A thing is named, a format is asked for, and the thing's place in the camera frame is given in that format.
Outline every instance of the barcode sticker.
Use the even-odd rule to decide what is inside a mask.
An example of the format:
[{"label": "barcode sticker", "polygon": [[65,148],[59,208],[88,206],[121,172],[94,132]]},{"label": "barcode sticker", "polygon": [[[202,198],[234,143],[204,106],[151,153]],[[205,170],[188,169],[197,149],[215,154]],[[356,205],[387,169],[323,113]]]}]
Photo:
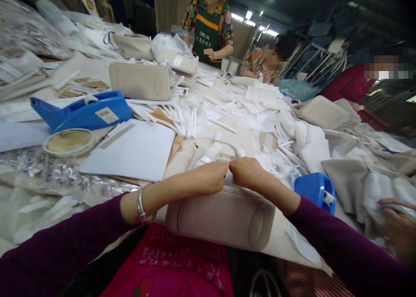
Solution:
[{"label": "barcode sticker", "polygon": [[95,114],[97,114],[107,124],[111,124],[112,122],[119,120],[118,116],[115,115],[108,107],[95,112]]}]

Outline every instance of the red shirt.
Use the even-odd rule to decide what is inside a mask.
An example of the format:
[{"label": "red shirt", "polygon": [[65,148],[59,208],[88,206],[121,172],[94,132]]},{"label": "red shirt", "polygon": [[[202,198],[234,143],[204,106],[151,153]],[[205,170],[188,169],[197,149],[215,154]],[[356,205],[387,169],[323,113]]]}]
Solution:
[{"label": "red shirt", "polygon": [[364,65],[356,65],[338,74],[328,86],[318,95],[330,101],[345,98],[348,101],[361,104],[364,95],[371,89],[375,79],[364,78]]}]

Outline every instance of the stack of papers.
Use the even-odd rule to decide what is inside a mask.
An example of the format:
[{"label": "stack of papers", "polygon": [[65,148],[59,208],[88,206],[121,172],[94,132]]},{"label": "stack of papers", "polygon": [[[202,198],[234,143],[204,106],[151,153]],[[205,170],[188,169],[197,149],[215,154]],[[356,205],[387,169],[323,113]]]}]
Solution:
[{"label": "stack of papers", "polygon": [[152,182],[163,179],[175,138],[172,129],[130,119],[108,136],[81,164],[80,172]]}]

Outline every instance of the silver bracelet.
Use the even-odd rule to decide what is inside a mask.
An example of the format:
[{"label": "silver bracelet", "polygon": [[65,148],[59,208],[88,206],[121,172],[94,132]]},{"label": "silver bracelet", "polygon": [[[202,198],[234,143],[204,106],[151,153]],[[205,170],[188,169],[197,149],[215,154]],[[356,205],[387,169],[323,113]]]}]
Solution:
[{"label": "silver bracelet", "polygon": [[145,213],[145,211],[144,211],[144,209],[143,209],[143,203],[142,203],[142,193],[143,193],[143,189],[144,189],[144,187],[141,187],[141,188],[139,189],[138,194],[137,194],[137,208],[138,208],[138,210],[139,210],[139,214],[140,214],[140,218],[141,218],[141,220],[142,220],[144,223],[151,224],[151,223],[152,223],[152,220],[149,220],[149,219],[147,218],[146,213]]}]

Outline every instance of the person's hand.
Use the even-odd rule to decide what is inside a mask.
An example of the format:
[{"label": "person's hand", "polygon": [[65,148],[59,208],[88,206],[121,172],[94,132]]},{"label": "person's hand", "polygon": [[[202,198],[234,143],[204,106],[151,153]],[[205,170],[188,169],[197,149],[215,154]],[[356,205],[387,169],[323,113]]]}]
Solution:
[{"label": "person's hand", "polygon": [[360,105],[358,103],[351,102],[351,101],[348,101],[348,103],[354,109],[355,112],[357,112],[360,109]]},{"label": "person's hand", "polygon": [[205,49],[204,50],[204,55],[207,55],[211,60],[216,60],[217,59],[217,55],[216,55],[215,51],[212,50],[211,48]]},{"label": "person's hand", "polygon": [[230,162],[233,182],[241,187],[256,191],[259,184],[275,180],[275,177],[261,167],[255,158],[243,157]]},{"label": "person's hand", "polygon": [[228,162],[212,162],[178,175],[178,181],[188,195],[209,195],[220,192],[224,186]]},{"label": "person's hand", "polygon": [[[402,202],[393,198],[381,199],[379,205],[396,204],[416,210],[416,205]],[[414,249],[416,248],[416,220],[394,210],[384,209],[386,222],[381,232],[388,238],[396,259],[404,266],[410,267],[416,262]]]}]

